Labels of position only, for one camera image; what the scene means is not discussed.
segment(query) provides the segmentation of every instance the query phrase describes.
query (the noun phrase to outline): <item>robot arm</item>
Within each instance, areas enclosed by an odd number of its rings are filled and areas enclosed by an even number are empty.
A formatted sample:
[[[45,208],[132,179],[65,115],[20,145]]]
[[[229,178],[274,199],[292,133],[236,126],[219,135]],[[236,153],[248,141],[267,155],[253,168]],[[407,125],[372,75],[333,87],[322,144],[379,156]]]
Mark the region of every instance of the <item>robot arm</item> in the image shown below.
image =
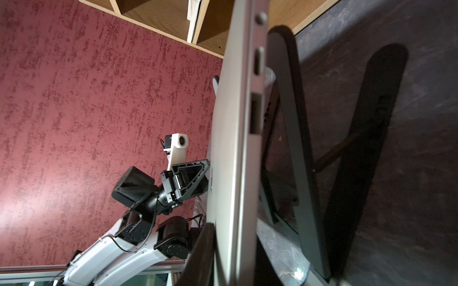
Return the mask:
[[[173,256],[187,257],[200,229],[189,229],[184,218],[174,216],[161,224],[157,232],[151,230],[156,215],[168,215],[184,200],[207,190],[205,173],[209,163],[184,163],[185,153],[174,152],[184,151],[188,146],[186,135],[168,135],[163,146],[169,163],[174,164],[161,173],[162,185],[154,185],[152,177],[130,167],[112,192],[114,199],[129,207],[128,212],[72,259],[59,285],[87,286],[93,282],[96,286],[117,286],[157,262]]]

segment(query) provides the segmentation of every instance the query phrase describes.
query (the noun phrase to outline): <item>black cable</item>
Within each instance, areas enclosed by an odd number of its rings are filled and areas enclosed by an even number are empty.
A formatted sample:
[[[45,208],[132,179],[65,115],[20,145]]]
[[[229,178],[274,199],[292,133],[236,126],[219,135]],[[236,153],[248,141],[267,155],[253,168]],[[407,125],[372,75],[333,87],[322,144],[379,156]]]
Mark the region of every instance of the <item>black cable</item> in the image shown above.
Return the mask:
[[[193,216],[191,218],[188,218],[186,221],[192,221],[194,220],[196,222],[196,224],[200,227],[200,223],[202,221],[202,217],[203,217],[203,214],[198,214],[197,216]]]
[[[54,279],[56,279],[59,275],[62,274],[62,272],[66,271],[66,270],[67,270],[67,269],[64,269],[64,270],[62,270],[61,272],[59,272],[56,276],[53,277],[53,279],[49,280],[49,282],[48,282],[48,284],[46,284],[46,286],[50,286],[50,283],[51,283],[52,281],[54,281]]]
[[[106,235],[104,237],[102,237],[101,239],[104,239],[105,237],[109,237],[111,238],[111,240],[113,240],[113,242],[116,244],[117,247],[119,247],[119,249],[121,249],[123,252],[125,253],[134,253],[136,252],[137,250],[139,250],[140,248],[142,248],[142,246],[145,244],[145,242],[148,240],[150,234],[151,234],[151,231],[153,231],[153,227],[154,227],[154,223],[151,223],[151,226],[149,228],[149,232],[148,232],[148,235],[146,236],[146,238],[142,241],[142,243],[140,244],[139,247],[137,247],[136,249],[134,250],[125,250],[124,248],[122,248],[116,241],[115,241],[115,237],[113,237],[112,234],[109,234],[109,235]]]

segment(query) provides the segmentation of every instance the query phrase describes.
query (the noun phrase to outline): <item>white robot arm segment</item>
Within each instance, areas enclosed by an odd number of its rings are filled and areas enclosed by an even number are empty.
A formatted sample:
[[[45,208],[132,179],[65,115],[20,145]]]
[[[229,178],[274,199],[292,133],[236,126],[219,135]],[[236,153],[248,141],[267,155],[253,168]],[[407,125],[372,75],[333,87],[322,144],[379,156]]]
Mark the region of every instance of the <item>white robot arm segment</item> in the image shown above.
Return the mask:
[[[70,266],[64,275],[65,286],[89,285],[100,271],[123,253],[113,242],[113,239],[108,237],[117,233],[122,222],[123,219],[120,218],[99,240],[70,262]],[[133,244],[119,237],[114,238],[114,240],[125,250],[134,247]]]
[[[147,267],[168,257],[154,249],[158,233],[151,233],[143,247],[134,253],[123,253],[94,280],[94,286],[119,286]]]

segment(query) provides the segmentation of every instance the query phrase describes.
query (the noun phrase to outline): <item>dark floor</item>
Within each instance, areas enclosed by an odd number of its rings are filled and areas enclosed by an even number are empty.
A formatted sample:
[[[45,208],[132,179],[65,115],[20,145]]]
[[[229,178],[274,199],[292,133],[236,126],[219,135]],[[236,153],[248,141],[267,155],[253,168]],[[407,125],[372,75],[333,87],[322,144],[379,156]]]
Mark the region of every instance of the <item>dark floor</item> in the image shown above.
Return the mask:
[[[347,136],[369,58],[409,50],[347,281],[458,285],[458,2],[341,0],[296,40],[315,158]],[[317,177],[323,211],[337,167]]]

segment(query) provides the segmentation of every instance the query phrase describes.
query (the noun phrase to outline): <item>shelf edge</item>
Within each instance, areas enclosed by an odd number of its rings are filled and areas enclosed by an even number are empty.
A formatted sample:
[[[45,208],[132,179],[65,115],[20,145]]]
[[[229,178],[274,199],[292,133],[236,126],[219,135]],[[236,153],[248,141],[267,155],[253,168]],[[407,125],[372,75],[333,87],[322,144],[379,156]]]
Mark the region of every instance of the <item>shelf edge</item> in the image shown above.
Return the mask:
[[[197,40],[199,39],[200,31],[202,30],[203,20],[205,18],[205,14],[207,13],[208,3],[210,0],[202,0],[199,13],[197,14],[197,23],[196,28],[194,30],[194,36],[192,37],[192,43],[197,45]]]
[[[78,1],[80,1],[81,3],[86,4],[86,5],[88,5],[88,6],[91,6],[92,8],[101,10],[101,11],[103,11],[103,12],[105,12],[105,13],[108,13],[108,14],[110,14],[110,15],[116,16],[116,17],[121,18],[121,19],[123,19],[123,20],[129,21],[129,22],[131,22],[131,23],[133,23],[133,24],[139,25],[139,26],[141,26],[141,27],[143,27],[143,28],[146,28],[146,29],[148,29],[148,30],[151,30],[151,31],[153,31],[153,32],[156,32],[156,33],[158,33],[158,34],[161,34],[161,35],[163,35],[163,36],[166,36],[166,37],[168,37],[168,38],[171,38],[171,39],[173,39],[173,40],[175,40],[175,41],[178,41],[178,42],[183,43],[183,44],[186,44],[186,45],[188,45],[188,46],[190,46],[190,47],[196,48],[196,49],[198,49],[198,50],[200,50],[200,51],[202,51],[202,52],[206,52],[206,53],[208,53],[208,54],[211,54],[211,55],[213,55],[213,56],[215,56],[215,57],[218,57],[218,58],[221,58],[221,59],[224,58],[224,56],[222,56],[222,55],[220,55],[220,54],[214,53],[214,52],[212,52],[212,51],[209,51],[209,50],[207,50],[207,49],[204,49],[204,48],[202,48],[202,47],[199,47],[199,46],[197,46],[197,45],[195,45],[195,44],[188,43],[187,41],[182,40],[182,39],[180,39],[180,38],[178,38],[178,37],[175,37],[175,36],[173,36],[173,35],[167,34],[166,32],[163,32],[163,31],[161,31],[161,30],[158,30],[158,29],[156,29],[156,28],[153,28],[153,27],[151,27],[151,26],[148,26],[148,25],[146,25],[146,24],[143,24],[143,23],[141,23],[141,22],[139,22],[139,21],[133,20],[133,19],[131,19],[131,18],[129,18],[129,17],[126,17],[126,16],[122,15],[121,13],[117,14],[116,12],[110,11],[110,10],[108,10],[108,9],[106,9],[106,8],[103,8],[102,6],[96,5],[96,4],[91,3],[91,2],[89,2],[89,1],[87,1],[87,0],[78,0]]]
[[[318,7],[309,16],[307,16],[307,18],[302,20],[302,22],[299,23],[299,25],[297,25],[296,27],[294,27],[294,29],[292,29],[293,34],[296,35],[297,33],[299,33],[302,29],[304,29],[306,26],[308,26],[310,23],[312,23],[315,19],[317,19],[319,16],[321,16],[321,14],[326,12],[329,8],[334,6],[334,4],[336,4],[337,2],[339,2],[339,0],[327,0],[327,1],[325,1],[323,4],[321,4],[320,7]]]
[[[110,3],[111,3],[111,7],[113,8],[113,11],[115,12],[115,14],[117,16],[121,15],[121,10],[119,10],[118,2],[116,0],[110,0]]]

